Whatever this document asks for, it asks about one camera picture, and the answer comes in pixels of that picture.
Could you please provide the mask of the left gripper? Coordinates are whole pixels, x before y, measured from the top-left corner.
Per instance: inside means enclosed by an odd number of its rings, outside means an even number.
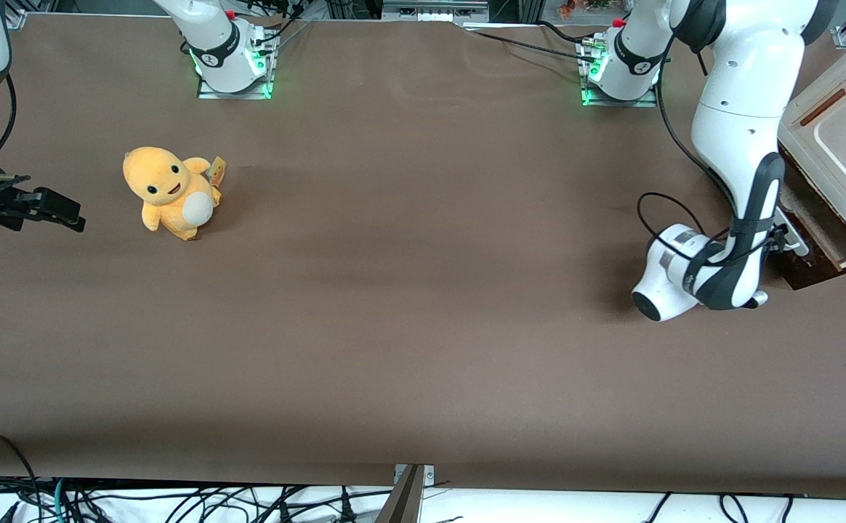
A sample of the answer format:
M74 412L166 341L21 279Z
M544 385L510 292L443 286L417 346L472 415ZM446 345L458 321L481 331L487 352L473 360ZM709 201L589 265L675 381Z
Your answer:
M795 222L789 218L788 209L776 206L774 211L773 236L781 253L792 252L797 257L807 257L810 248L799 234Z

